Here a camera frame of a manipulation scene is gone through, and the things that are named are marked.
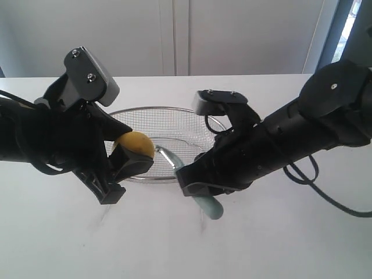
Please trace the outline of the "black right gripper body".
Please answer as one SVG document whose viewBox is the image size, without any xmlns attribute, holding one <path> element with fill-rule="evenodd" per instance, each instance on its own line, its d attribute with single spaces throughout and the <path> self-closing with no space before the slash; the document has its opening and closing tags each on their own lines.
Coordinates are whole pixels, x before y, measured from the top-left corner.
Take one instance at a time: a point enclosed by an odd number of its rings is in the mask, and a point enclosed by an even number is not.
<svg viewBox="0 0 372 279">
<path fill-rule="evenodd" d="M 247 104 L 235 104 L 227 116 L 232 129 L 217 134 L 213 147 L 186 165 L 213 196 L 242 191 L 279 168 L 279 153 L 259 115 Z"/>
</svg>

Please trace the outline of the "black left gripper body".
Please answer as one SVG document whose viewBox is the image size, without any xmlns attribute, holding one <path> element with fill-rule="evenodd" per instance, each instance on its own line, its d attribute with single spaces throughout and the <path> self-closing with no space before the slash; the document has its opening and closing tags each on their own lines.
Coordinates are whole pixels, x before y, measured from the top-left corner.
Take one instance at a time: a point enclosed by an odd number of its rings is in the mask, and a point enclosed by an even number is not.
<svg viewBox="0 0 372 279">
<path fill-rule="evenodd" d="M 28 117 L 28 161 L 47 175 L 72 172 L 102 205 L 115 204 L 125 188 L 114 181 L 105 142 L 87 145 L 87 104 L 66 107 L 66 73 L 34 101 Z"/>
</svg>

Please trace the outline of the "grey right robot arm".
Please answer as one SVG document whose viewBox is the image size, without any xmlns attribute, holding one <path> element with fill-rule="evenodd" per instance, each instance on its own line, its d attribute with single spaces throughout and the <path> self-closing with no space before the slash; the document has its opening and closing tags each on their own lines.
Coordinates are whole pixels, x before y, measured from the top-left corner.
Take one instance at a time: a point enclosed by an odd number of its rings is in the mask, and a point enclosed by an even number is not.
<svg viewBox="0 0 372 279">
<path fill-rule="evenodd" d="M 351 61 L 313 74 L 299 96 L 264 119 L 240 93 L 200 90 L 200 116 L 227 116 L 210 150 L 176 172 L 185 196 L 247 189 L 255 180 L 320 150 L 371 142 L 371 70 Z"/>
</svg>

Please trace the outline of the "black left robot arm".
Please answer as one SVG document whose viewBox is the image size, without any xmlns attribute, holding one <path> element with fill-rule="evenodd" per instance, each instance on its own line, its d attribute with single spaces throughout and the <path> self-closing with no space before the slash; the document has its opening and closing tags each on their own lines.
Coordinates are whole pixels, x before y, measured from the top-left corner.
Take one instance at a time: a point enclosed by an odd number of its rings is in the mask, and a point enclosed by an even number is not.
<svg viewBox="0 0 372 279">
<path fill-rule="evenodd" d="M 95 101 L 79 98 L 67 107 L 68 85 L 62 75 L 34 102 L 1 92 L 1 160 L 29 163 L 49 176 L 73 173 L 99 203 L 115 204 L 126 191 L 120 183 L 146 173 L 154 153 L 119 142 L 132 128 Z"/>
</svg>

